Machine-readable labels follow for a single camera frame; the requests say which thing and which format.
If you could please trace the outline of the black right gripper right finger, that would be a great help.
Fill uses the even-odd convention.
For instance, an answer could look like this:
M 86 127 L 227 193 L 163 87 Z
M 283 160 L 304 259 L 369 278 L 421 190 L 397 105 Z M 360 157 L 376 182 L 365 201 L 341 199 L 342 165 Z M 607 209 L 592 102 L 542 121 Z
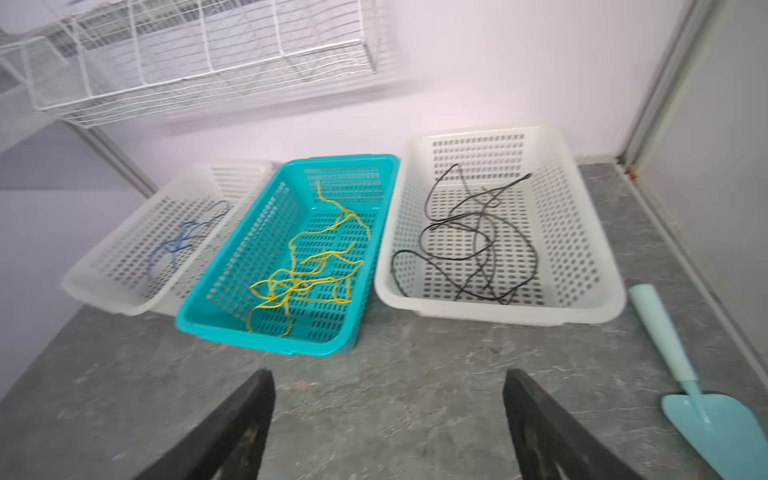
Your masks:
M 521 369 L 506 372 L 503 402 L 523 479 L 639 479 Z

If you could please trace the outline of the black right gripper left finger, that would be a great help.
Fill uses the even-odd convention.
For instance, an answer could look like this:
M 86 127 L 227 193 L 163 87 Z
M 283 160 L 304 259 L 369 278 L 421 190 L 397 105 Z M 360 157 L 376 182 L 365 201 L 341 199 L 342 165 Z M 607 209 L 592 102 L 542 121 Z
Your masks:
M 259 369 L 138 479 L 256 479 L 275 407 L 273 373 Z

